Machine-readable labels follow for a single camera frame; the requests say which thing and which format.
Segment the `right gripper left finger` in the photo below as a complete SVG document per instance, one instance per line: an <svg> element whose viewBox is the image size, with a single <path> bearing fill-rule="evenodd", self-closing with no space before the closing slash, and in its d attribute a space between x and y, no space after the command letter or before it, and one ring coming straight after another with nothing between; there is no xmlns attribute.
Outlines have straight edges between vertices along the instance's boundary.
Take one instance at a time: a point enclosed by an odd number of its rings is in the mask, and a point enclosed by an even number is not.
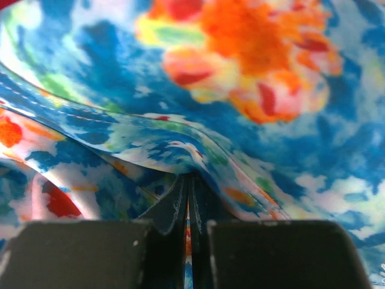
<svg viewBox="0 0 385 289"><path fill-rule="evenodd" d="M2 288L182 288L186 176L131 221L32 222L1 252Z"/></svg>

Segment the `blue floral garment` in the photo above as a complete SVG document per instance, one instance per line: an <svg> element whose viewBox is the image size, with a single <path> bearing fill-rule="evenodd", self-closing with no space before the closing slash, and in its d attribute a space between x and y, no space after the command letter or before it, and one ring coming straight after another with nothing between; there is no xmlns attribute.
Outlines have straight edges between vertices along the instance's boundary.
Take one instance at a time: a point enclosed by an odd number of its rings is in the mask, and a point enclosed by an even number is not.
<svg viewBox="0 0 385 289"><path fill-rule="evenodd" d="M338 223L383 288L384 2L1 2L1 244L190 172L241 220Z"/></svg>

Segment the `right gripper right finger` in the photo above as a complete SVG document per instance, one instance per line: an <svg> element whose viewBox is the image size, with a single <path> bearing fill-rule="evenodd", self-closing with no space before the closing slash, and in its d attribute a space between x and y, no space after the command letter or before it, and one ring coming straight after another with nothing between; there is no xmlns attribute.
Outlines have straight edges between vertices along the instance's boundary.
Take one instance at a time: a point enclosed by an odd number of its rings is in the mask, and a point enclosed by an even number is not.
<svg viewBox="0 0 385 289"><path fill-rule="evenodd" d="M189 188L194 288L369 288L347 233L324 220L234 218L198 176Z"/></svg>

